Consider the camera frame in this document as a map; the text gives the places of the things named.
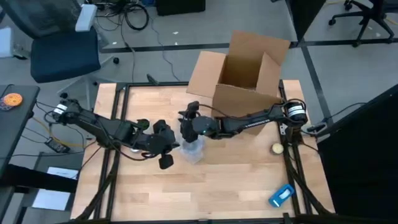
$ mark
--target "box flap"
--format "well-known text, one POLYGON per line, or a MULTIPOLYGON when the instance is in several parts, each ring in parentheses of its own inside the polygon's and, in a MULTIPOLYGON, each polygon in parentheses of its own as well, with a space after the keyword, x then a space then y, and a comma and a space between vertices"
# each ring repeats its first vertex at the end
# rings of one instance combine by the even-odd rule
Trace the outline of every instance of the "box flap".
MULTIPOLYGON (((281 99, 263 95, 254 90, 247 90, 231 85, 218 84, 213 97, 213 107, 231 116, 245 116, 268 109, 281 99)), ((223 116, 212 111, 212 116, 223 116)))
POLYGON ((225 58, 226 55, 222 53, 200 52, 187 93, 212 98, 223 73, 225 58))
POLYGON ((234 30, 222 82, 256 87, 264 52, 281 66, 289 46, 288 40, 234 30))
POLYGON ((281 67, 268 54, 262 56, 256 91, 277 96, 281 67))

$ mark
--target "floor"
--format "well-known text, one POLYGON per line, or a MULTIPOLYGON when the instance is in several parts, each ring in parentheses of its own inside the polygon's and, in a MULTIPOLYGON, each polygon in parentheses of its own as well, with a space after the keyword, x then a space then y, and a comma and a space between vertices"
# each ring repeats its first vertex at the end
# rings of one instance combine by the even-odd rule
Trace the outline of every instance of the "floor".
MULTIPOLYGON (((305 40, 355 39, 360 30, 359 18, 337 19, 337 23, 333 27, 328 25, 328 20, 332 15, 343 12, 345 10, 342 2, 338 4, 326 3, 307 31, 305 40)), ((231 37, 231 31, 235 29, 291 41, 297 40, 285 1, 271 3, 265 0, 207 0, 206 11, 201 13, 159 17, 154 8, 149 8, 149 13, 154 19, 153 27, 160 34, 160 42, 164 45, 227 43, 231 37)), ((398 21, 398 15, 391 14, 389 17, 398 21)), ((143 20, 141 12, 132 14, 130 18, 133 24, 140 24, 143 20)), ((106 19, 99 18, 98 21, 106 29, 115 27, 106 19)), ((391 23, 389 25, 398 34, 398 26, 391 23)), ((8 17, 5 17, 1 22, 0 28, 5 26, 14 28, 18 43, 27 49, 30 48, 32 40, 18 30, 8 17)), ((106 46, 107 49, 124 47, 120 32, 120 28, 115 31, 101 30, 101 35, 105 36, 110 43, 106 46)), ((125 24, 123 25, 123 34, 131 47, 159 45, 156 33, 150 26, 141 32, 137 32, 128 28, 125 24)), ((369 24, 364 35, 365 39, 385 37, 387 37, 387 33, 373 22, 369 24)), ((227 52, 228 49, 210 49, 210 51, 227 52)), ((323 90, 327 108, 331 114, 350 104, 367 102, 398 83, 398 64, 396 63, 398 44, 368 44, 356 49, 349 45, 311 46, 308 47, 308 52, 323 90)), ((200 50, 174 50, 165 52, 165 56, 173 63, 175 75, 180 80, 188 81, 199 53, 200 50)), ((101 58, 104 59, 109 55, 102 54, 101 58)), ((146 74, 149 73, 158 81, 175 81, 170 65, 162 58, 162 52, 136 52, 134 77, 132 76, 133 54, 127 52, 113 53, 113 55, 120 58, 120 64, 109 63, 98 72, 99 76, 113 78, 120 82, 131 82, 132 80, 146 82, 146 74)), ((57 90, 72 80, 37 84, 29 74, 29 67, 30 62, 28 60, 21 61, 16 58, 0 60, 0 68, 2 69, 0 85, 8 83, 38 85, 41 88, 38 100, 46 104, 56 105, 59 101, 56 94, 57 90)), ((302 49, 296 48, 288 51, 282 65, 281 78, 300 80, 312 123, 321 121, 324 117, 322 110, 324 108, 321 108, 318 100, 320 92, 314 88, 314 76, 308 71, 302 49)), ((76 86, 71 93, 71 97, 77 98, 81 104, 85 105, 84 86, 76 86)), ((42 119, 43 112, 37 108, 34 112, 35 117, 42 119)), ((342 118, 349 112, 350 110, 341 113, 334 120, 342 118)), ((44 129, 34 121, 29 121, 27 127, 47 135, 44 129)), ((54 128, 54 133, 64 141, 75 144, 81 143, 80 135, 72 129, 57 126, 54 128)), ((38 141, 44 140, 29 131, 24 131, 24 135, 38 141)), ((39 152, 51 152, 51 150, 43 144, 31 143, 22 138, 16 149, 16 153, 38 155, 39 152)), ((37 159, 34 157, 15 157, 12 159, 12 163, 29 168, 33 168, 36 162, 37 159)), ((76 167, 81 164, 81 159, 73 160, 69 164, 61 164, 62 161, 59 163, 62 167, 76 167)), ((3 223, 14 223, 21 200, 22 195, 14 195, 12 205, 7 211, 3 223)), ((40 221, 35 222, 34 220, 32 218, 30 223, 40 223, 40 221)))

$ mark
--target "white paper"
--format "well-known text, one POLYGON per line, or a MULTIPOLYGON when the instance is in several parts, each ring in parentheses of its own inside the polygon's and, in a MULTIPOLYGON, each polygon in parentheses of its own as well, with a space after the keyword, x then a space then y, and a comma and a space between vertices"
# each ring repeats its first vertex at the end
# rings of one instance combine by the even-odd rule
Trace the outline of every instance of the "white paper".
MULTIPOLYGON (((49 167, 47 173, 76 179, 78 171, 62 169, 58 167, 49 167)), ((67 192, 40 189, 36 195, 33 207, 64 211, 67 206, 69 196, 70 193, 67 192)))

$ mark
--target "black office chair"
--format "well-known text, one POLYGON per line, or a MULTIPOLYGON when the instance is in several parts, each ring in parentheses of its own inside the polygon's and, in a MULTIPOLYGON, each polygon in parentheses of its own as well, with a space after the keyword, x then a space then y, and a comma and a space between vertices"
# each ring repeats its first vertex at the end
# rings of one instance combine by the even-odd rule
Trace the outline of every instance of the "black office chair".
POLYGON ((358 38, 356 39, 356 42, 353 44, 353 47, 358 47, 359 45, 361 45, 362 35, 363 35, 365 29, 367 28, 370 19, 376 21, 381 27, 383 27, 390 34, 390 37, 388 39, 386 39, 386 43, 390 44, 393 41, 394 32, 387 25, 387 23, 384 21, 384 19, 386 18, 386 13, 398 12, 398 1, 396 1, 396 0, 384 0, 384 1, 383 0, 370 0, 370 1, 373 3, 372 8, 369 8, 357 1, 346 0, 344 5, 345 5, 345 9, 347 11, 349 11, 353 7, 353 4, 355 6, 358 6, 361 11, 334 15, 331 18, 331 20, 329 21, 329 25, 332 26, 336 23, 336 18, 339 18, 339 17, 350 17, 350 16, 362 16, 363 17, 362 21, 359 23, 360 25, 362 25, 362 29, 358 35, 358 38))
POLYGON ((111 59, 119 63, 113 56, 99 61, 98 35, 92 27, 96 13, 94 5, 85 5, 82 10, 75 0, 0 0, 0 6, 16 26, 34 40, 30 73, 37 83, 81 77, 58 94, 66 93, 75 83, 84 82, 87 109, 90 110, 91 86, 98 82, 116 82, 90 74, 111 59))

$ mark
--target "wooden tabletop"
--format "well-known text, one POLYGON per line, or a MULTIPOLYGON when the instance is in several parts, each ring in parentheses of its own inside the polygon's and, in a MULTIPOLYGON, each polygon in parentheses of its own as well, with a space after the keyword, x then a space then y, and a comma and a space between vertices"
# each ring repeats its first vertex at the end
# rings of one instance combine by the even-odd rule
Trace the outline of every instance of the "wooden tabletop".
MULTIPOLYGON (((299 81, 285 80, 284 85, 287 98, 303 99, 299 81)), ((110 118, 115 87, 115 84, 100 85, 95 113, 110 118)), ((131 88, 126 119, 145 118, 151 124, 164 119, 177 139, 181 139, 177 112, 185 110, 188 103, 195 100, 211 104, 210 98, 188 94, 186 88, 131 88)), ((203 115, 210 115, 210 110, 201 108, 200 111, 203 115)), ((314 138, 305 136, 304 141, 317 147, 314 138)), ((241 133, 232 139, 206 139, 205 156, 195 165, 184 160, 178 148, 172 151, 174 165, 167 170, 159 169, 157 159, 134 162, 122 156, 112 221, 279 218, 284 212, 294 216, 290 199, 280 208, 271 207, 267 201, 276 190, 287 184, 283 157, 275 156, 269 150, 277 142, 277 124, 269 123, 257 136, 241 133)), ((86 150, 84 161, 96 148, 92 146, 86 150)), ((122 150, 129 155, 140 156, 127 148, 122 150)), ((306 146, 300 146, 299 151, 308 187, 327 209, 333 211, 319 155, 306 146)), ((98 189, 103 155, 104 151, 97 153, 81 172, 72 218, 84 210, 98 189)), ((303 211, 301 192, 297 193, 303 211)), ((106 199, 103 205, 104 214, 106 199)))

